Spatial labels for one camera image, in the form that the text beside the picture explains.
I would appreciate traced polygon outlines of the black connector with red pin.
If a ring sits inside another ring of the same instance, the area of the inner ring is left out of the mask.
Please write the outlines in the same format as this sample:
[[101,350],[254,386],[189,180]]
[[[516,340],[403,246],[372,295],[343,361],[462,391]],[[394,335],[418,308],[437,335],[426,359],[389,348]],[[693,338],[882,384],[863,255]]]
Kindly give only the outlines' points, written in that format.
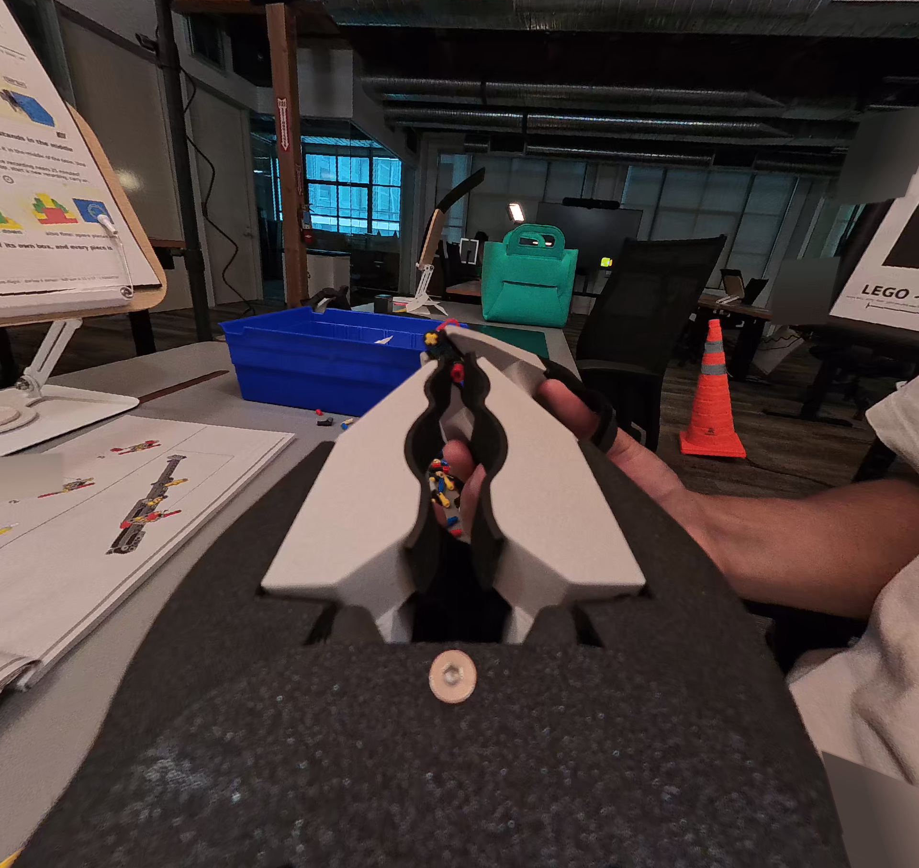
[[449,378],[455,385],[464,385],[465,357],[445,332],[439,334],[439,345],[436,348],[426,349],[426,356],[445,366]]

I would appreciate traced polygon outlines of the black wall screen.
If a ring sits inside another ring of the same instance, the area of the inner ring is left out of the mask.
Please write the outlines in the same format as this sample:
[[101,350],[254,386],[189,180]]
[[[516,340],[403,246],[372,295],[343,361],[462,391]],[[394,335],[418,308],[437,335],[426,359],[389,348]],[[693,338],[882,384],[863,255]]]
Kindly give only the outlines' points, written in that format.
[[536,216],[562,231],[566,247],[578,251],[576,273],[586,275],[610,268],[625,241],[638,238],[642,210],[539,203]]

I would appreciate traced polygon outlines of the white desk lamp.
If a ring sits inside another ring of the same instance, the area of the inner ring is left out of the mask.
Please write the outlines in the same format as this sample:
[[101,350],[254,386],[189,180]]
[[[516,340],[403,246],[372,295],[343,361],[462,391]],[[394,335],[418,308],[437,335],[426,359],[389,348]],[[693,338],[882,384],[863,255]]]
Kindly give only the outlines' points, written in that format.
[[422,244],[416,267],[421,272],[415,295],[406,302],[405,312],[408,315],[435,317],[438,313],[444,318],[447,312],[440,302],[435,301],[428,293],[429,284],[433,275],[433,262],[437,253],[437,246],[441,241],[442,231],[446,224],[448,211],[474,188],[484,181],[486,169],[482,168],[470,174],[465,180],[451,189],[437,203],[432,212],[426,235]]

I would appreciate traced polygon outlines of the open instruction booklet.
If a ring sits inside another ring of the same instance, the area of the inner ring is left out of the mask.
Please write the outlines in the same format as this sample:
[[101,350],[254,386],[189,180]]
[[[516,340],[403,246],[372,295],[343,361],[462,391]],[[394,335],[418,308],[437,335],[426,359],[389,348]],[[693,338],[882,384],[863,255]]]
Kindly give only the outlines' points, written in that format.
[[2,690],[41,679],[294,438],[124,416],[53,450],[62,485],[2,501]]

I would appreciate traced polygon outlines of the black pole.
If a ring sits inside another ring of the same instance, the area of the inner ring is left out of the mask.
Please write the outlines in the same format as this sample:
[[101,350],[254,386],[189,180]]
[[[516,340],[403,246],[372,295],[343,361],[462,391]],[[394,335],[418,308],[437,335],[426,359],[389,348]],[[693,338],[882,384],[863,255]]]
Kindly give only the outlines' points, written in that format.
[[178,206],[184,245],[182,257],[189,278],[190,297],[198,341],[213,340],[205,263],[201,250],[196,202],[182,90],[180,57],[170,0],[154,0],[157,21],[157,60],[164,77],[167,119],[178,187]]

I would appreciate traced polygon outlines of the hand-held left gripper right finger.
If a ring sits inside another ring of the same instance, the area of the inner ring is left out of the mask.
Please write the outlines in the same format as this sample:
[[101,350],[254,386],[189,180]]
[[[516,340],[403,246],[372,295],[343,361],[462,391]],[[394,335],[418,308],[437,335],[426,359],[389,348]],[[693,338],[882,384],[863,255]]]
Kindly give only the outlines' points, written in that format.
[[470,449],[485,476],[471,529],[474,571],[510,606],[503,640],[520,644],[538,614],[636,595],[646,579],[597,477],[590,442],[485,357],[464,360]]

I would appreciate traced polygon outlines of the clear clip bar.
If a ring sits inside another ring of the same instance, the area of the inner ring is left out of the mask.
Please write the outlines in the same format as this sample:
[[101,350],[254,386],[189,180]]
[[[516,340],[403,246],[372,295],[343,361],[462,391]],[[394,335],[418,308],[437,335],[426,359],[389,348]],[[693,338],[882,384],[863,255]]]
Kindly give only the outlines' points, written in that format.
[[128,285],[98,289],[66,289],[46,292],[1,294],[1,319],[26,320],[33,316],[88,314],[93,310],[122,308],[133,300],[134,289]]

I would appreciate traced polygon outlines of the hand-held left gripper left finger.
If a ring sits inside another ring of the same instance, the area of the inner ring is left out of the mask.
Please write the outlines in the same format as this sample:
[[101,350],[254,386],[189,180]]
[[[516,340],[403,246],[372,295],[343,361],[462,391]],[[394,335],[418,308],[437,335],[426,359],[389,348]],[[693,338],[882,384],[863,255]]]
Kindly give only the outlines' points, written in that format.
[[265,593],[360,607],[385,641],[410,641],[406,604],[439,563],[428,470],[442,452],[452,389],[446,363],[429,361],[309,455],[325,459],[262,579]]

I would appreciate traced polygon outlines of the printed instruction sheet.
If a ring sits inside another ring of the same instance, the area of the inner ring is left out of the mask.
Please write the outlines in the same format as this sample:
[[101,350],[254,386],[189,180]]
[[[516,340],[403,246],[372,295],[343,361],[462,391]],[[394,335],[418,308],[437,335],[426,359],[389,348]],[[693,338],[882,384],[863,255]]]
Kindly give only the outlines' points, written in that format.
[[23,315],[160,286],[119,201],[15,18],[1,10],[2,307]]

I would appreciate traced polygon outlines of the blue bin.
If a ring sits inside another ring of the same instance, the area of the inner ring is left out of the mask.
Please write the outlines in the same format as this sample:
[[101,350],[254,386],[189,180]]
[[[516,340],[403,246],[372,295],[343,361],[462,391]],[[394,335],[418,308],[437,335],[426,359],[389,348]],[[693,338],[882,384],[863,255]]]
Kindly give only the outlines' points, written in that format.
[[244,400],[361,416],[420,368],[424,334],[444,320],[301,307],[221,328]]

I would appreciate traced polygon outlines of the teal tray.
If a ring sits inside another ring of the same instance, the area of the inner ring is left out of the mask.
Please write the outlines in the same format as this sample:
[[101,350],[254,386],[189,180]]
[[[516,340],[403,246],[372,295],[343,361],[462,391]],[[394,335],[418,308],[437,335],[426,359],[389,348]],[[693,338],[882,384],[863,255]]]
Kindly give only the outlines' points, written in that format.
[[495,338],[505,344],[533,353],[536,356],[546,359],[549,357],[545,333],[542,331],[489,323],[463,321],[460,324],[472,331],[489,336],[490,338]]

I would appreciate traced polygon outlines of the white card black marker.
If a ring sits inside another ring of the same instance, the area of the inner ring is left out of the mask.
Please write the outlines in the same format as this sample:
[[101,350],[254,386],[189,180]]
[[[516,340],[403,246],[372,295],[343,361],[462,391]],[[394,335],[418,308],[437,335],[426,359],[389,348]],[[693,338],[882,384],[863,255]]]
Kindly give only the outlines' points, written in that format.
[[830,316],[917,332],[917,174],[902,197],[863,208],[841,258]]

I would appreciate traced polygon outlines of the heap of small mixed parts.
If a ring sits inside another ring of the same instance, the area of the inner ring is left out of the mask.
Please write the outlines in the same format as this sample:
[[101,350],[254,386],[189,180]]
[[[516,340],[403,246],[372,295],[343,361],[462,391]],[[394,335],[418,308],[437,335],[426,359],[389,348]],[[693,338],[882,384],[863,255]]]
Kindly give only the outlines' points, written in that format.
[[427,470],[427,480],[436,520],[453,538],[461,540],[463,527],[460,520],[459,484],[449,463],[441,457],[432,460]]

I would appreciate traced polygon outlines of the teal bag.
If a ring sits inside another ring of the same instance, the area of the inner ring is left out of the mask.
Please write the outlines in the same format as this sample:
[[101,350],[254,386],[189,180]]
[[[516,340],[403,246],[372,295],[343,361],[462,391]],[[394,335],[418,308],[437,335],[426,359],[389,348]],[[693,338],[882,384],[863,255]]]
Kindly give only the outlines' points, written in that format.
[[578,251],[553,225],[522,224],[484,244],[481,307],[486,322],[564,327]]

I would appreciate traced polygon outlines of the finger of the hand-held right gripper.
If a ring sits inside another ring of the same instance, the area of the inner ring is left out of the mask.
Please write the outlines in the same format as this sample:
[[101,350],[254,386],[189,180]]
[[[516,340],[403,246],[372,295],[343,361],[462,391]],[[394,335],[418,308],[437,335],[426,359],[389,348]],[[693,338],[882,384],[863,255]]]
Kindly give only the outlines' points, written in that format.
[[498,338],[463,326],[442,326],[441,337],[463,367],[462,383],[457,383],[462,400],[471,400],[477,394],[479,385],[474,379],[482,361],[487,361],[531,398],[536,397],[546,381],[546,366],[541,358]]

